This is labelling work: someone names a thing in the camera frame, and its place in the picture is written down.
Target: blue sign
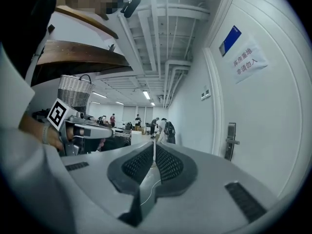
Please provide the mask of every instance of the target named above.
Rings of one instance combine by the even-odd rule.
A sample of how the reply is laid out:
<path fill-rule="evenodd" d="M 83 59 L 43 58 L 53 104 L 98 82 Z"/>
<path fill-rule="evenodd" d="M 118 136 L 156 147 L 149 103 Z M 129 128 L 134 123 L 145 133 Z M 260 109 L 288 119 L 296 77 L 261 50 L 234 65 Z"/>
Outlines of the blue sign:
<path fill-rule="evenodd" d="M 241 34 L 242 33 L 239 31 L 239 29 L 234 25 L 228 36 L 219 47 L 222 56 L 228 52 L 228 50 L 233 46 Z"/>

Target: wire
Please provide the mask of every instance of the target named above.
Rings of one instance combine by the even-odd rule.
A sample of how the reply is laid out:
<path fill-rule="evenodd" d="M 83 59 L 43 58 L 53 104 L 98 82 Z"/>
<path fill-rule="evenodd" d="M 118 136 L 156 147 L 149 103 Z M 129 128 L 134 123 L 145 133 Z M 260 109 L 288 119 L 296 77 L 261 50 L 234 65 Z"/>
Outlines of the wire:
<path fill-rule="evenodd" d="M 147 198 L 147 200 L 145 200 L 142 204 L 140 204 L 140 206 L 141 206 L 141 205 L 144 205 L 144 204 L 150 199 L 150 197 L 152 196 L 152 192 L 153 192 L 154 186 L 156 186 L 156 184 L 157 184 L 158 182 L 160 182 L 160 181 L 161 181 L 161 179 L 160 179 L 159 181 L 157 181 L 157 182 L 152 186 L 151 194 L 149 195 L 149 197 Z"/>

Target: black backpack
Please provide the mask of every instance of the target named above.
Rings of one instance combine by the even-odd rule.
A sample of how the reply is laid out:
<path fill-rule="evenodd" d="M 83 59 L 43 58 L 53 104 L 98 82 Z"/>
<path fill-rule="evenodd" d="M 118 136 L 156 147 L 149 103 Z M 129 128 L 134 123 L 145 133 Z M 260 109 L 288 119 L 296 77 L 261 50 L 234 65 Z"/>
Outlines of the black backpack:
<path fill-rule="evenodd" d="M 166 121 L 164 133 L 165 133 L 165 135 L 175 135 L 176 134 L 175 128 L 170 121 Z"/>

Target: basket handle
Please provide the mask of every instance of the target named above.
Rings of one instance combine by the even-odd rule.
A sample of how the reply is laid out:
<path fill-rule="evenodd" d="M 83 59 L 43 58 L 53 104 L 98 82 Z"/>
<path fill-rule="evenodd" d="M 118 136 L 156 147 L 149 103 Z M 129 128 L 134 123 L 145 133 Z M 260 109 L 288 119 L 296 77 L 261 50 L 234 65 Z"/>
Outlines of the basket handle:
<path fill-rule="evenodd" d="M 89 77 L 90 84 L 92 83 L 92 82 L 91 82 L 91 78 L 90 78 L 90 76 L 89 76 L 89 75 L 83 75 L 83 76 L 87 76 L 87 77 Z"/>

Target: wicker basket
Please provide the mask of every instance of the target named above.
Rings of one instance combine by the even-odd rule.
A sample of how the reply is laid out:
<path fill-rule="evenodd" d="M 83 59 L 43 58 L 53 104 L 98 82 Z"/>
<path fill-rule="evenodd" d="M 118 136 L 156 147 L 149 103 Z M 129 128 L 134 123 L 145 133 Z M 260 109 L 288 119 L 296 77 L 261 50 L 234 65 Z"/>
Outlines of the wicker basket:
<path fill-rule="evenodd" d="M 83 76 L 62 75 L 58 84 L 58 98 L 78 112 L 86 114 L 88 99 L 95 85 L 89 76 L 90 80 L 82 79 Z"/>

